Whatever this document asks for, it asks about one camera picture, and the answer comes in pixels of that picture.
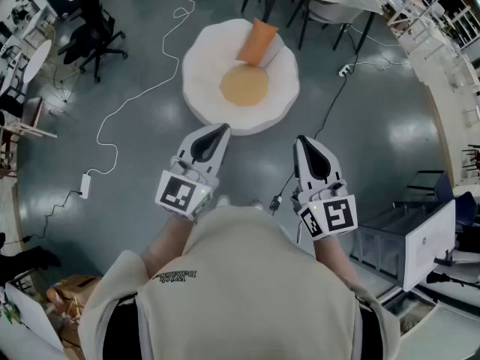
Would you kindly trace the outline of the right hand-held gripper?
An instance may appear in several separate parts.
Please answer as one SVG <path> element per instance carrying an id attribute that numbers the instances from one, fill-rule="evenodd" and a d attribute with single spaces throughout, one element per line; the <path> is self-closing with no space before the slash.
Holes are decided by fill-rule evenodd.
<path id="1" fill-rule="evenodd" d="M 336 156 L 321 142 L 297 136 L 293 144 L 294 176 L 299 189 L 290 197 L 313 241 L 357 228 L 356 198 L 348 194 Z"/>

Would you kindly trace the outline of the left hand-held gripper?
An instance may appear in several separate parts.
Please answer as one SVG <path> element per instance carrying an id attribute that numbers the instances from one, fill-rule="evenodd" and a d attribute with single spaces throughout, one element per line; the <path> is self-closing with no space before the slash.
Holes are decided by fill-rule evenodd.
<path id="1" fill-rule="evenodd" d="M 213 198 L 231 137 L 227 123 L 211 124 L 188 134 L 164 170 L 155 202 L 169 212 L 195 221 Z"/>

